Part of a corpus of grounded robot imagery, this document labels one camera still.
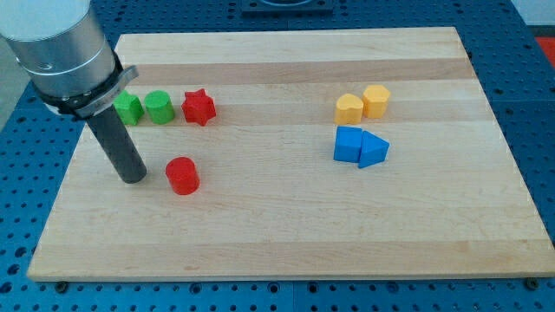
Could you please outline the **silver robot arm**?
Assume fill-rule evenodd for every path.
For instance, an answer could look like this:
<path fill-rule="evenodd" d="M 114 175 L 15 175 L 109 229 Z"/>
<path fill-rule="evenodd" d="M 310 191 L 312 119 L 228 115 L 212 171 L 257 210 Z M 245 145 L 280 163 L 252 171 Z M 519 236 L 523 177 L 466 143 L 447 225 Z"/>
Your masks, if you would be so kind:
<path fill-rule="evenodd" d="M 1 36 L 57 114 L 101 114 L 138 76 L 121 66 L 89 0 L 1 0 Z"/>

